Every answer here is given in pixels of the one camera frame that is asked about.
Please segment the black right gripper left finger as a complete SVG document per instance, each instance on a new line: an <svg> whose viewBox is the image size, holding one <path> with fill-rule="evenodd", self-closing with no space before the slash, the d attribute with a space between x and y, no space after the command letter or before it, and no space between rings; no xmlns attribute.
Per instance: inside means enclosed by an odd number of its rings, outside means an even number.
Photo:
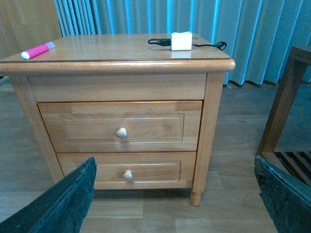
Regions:
<svg viewBox="0 0 311 233"><path fill-rule="evenodd" d="M97 167L88 158L0 224L2 233L78 233L94 196Z"/></svg>

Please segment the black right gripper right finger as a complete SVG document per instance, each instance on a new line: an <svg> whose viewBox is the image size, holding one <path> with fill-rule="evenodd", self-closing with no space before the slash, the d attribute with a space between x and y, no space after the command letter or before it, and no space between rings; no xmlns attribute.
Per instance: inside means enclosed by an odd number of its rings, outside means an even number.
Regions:
<svg viewBox="0 0 311 233"><path fill-rule="evenodd" d="M279 233L311 231L311 187L255 157L254 173L265 208Z"/></svg>

